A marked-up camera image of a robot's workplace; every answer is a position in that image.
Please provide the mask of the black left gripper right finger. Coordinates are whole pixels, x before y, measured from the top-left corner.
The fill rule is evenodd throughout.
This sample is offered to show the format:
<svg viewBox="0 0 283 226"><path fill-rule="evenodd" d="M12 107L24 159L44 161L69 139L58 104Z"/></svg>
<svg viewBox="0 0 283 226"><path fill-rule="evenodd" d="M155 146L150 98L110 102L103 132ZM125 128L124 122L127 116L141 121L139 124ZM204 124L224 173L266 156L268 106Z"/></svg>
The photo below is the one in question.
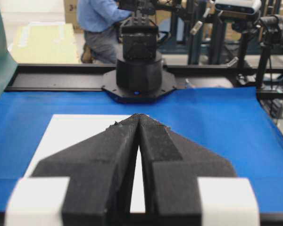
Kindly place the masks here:
<svg viewBox="0 0 283 226"><path fill-rule="evenodd" d="M259 225L252 186L227 159L146 115L139 132L146 208L160 225Z"/></svg>

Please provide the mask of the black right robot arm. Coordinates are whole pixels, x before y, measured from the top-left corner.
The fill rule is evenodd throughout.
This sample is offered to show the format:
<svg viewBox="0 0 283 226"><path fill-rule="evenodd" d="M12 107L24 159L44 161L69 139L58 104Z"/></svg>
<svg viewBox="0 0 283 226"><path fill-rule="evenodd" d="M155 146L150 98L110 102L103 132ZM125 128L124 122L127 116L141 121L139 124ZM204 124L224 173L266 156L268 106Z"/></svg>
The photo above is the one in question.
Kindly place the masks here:
<svg viewBox="0 0 283 226"><path fill-rule="evenodd" d="M154 102L176 90L175 76L164 70L157 51L159 29L149 18L156 12L154 3L121 0L119 8L133 14L120 26L122 54L117 56L116 69L103 75L102 89L116 102Z"/></svg>

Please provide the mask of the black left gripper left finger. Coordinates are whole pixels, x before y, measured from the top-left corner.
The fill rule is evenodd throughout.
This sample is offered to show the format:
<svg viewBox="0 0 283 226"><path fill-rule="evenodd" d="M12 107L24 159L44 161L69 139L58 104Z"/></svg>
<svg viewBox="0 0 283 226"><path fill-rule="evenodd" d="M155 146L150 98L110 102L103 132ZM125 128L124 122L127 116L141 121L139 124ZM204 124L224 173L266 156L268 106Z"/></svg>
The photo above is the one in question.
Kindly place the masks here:
<svg viewBox="0 0 283 226"><path fill-rule="evenodd" d="M7 226L106 226L128 212L139 115L43 158L34 156L9 198Z"/></svg>

